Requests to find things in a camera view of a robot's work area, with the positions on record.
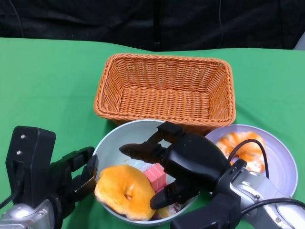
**toy donut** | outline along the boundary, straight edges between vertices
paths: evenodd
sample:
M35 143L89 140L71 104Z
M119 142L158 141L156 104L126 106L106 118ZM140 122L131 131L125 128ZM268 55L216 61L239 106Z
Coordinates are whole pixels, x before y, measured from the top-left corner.
M260 137L257 133L252 131L242 132L242 133L229 133L223 136L216 145L220 148L222 153L229 157L230 153L233 149L241 142L247 139L256 139L258 140L266 150L266 144L262 137ZM243 159L247 162L247 169L262 173L265 169L264 165L264 157L261 151L261 148L258 144L254 142L247 143L243 145L235 154L240 159Z
M94 194L99 202L130 220L148 221L155 213L149 204L155 191L147 177L129 165L104 169Z

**orange wicker basket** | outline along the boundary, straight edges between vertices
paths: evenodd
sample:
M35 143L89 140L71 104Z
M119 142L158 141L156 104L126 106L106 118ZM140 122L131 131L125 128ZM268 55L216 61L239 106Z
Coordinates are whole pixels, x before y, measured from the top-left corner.
M105 64L94 111L118 124L159 119L196 132L230 125L232 69L212 58L116 54Z

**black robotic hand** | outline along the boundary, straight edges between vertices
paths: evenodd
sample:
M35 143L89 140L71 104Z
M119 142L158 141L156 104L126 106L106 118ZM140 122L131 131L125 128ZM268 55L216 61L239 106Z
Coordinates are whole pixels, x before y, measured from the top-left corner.
M163 139L171 143L168 148L159 144ZM239 223L240 197L229 186L246 162L238 160L231 166L207 138L188 134L180 126L165 122L146 142L124 145L120 151L133 159L160 163L165 173L176 179L151 199L152 209L184 203L200 191L213 192L208 206L174 218L172 229L189 228L190 222L193 229L235 228Z

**green tablecloth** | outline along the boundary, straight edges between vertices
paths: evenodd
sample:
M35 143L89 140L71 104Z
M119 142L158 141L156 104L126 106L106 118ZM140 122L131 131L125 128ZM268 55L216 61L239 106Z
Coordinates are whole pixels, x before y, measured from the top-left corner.
M121 52L149 53L107 43L0 39L0 201L10 194L4 162L15 126L54 131L57 141L52 161L73 150L97 146L115 127L99 118L92 106L104 63ZM305 52L224 49L163 54L215 57L231 64L236 123L260 127L290 149L299 173L294 198L305 202ZM190 209L204 203L206 197L200 196ZM64 220L63 228L136 227L116 219L91 195ZM252 227L241 222L238 228Z

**black backdrop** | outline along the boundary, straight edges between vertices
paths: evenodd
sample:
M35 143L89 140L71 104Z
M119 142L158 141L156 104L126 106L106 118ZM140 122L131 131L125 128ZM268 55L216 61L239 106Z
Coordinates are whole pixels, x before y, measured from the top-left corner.
M292 49L305 32L305 0L221 1L220 43L219 0L12 0L25 38L111 42L152 51ZM154 22L158 15L160 27ZM0 0L0 36L20 34L9 0Z

